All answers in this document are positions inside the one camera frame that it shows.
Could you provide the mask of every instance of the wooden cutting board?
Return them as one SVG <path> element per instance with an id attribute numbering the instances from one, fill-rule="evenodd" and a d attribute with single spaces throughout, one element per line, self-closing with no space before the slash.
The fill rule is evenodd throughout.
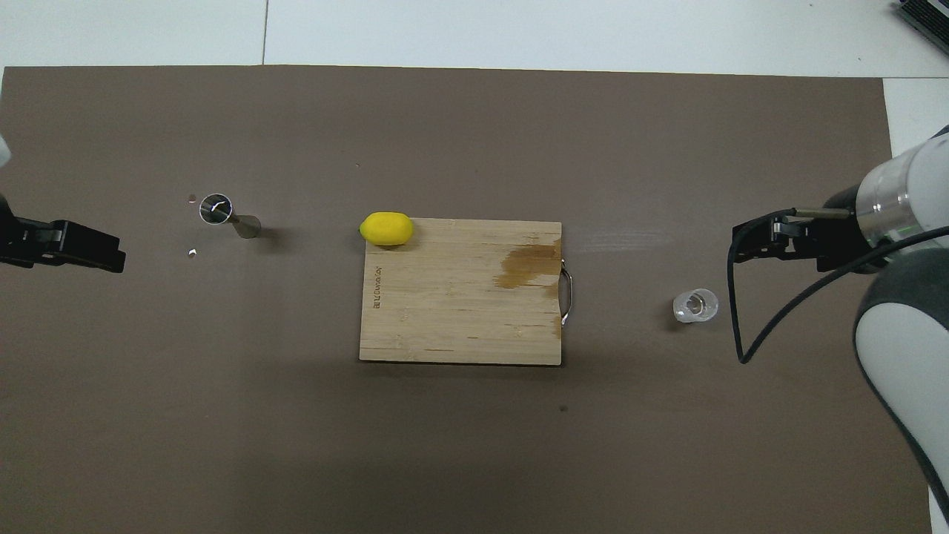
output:
<path id="1" fill-rule="evenodd" d="M 366 243 L 361 360 L 560 365 L 560 222 L 412 221 Z"/>

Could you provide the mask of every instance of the yellow lemon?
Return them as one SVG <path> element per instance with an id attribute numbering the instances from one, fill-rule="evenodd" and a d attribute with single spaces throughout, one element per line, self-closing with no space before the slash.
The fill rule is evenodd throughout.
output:
<path id="1" fill-rule="evenodd" d="M 359 225 L 359 233 L 365 240 L 380 246 L 403 244 L 412 237 L 412 229 L 412 220 L 404 213 L 394 211 L 369 214 Z"/>

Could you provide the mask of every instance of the white floor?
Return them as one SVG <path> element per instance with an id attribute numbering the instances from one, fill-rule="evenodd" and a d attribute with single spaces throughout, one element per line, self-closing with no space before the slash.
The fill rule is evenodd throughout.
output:
<path id="1" fill-rule="evenodd" d="M 949 55 L 897 17 L 894 4 L 2 0 L 0 68 L 302 64 L 881 77 L 896 154 L 949 124 Z M 934 531 L 949 534 L 930 503 Z"/>

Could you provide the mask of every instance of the metal cup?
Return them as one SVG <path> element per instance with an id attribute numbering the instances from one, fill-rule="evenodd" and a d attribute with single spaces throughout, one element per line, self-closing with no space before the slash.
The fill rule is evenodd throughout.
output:
<path id="1" fill-rule="evenodd" d="M 201 220 L 212 226 L 229 222 L 233 224 L 237 235 L 244 239 L 256 238 L 260 234 L 260 219 L 253 215 L 237 215 L 233 211 L 231 199 L 220 193 L 208 195 L 198 207 Z"/>

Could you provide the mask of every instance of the cutting board handle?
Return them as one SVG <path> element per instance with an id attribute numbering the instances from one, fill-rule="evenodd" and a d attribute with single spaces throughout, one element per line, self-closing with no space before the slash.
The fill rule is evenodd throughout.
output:
<path id="1" fill-rule="evenodd" d="M 573 309 L 573 277 L 567 270 L 567 261 L 560 258 L 560 276 L 567 279 L 567 310 L 560 315 L 560 326 L 567 324 L 567 317 L 570 316 L 570 310 Z"/>

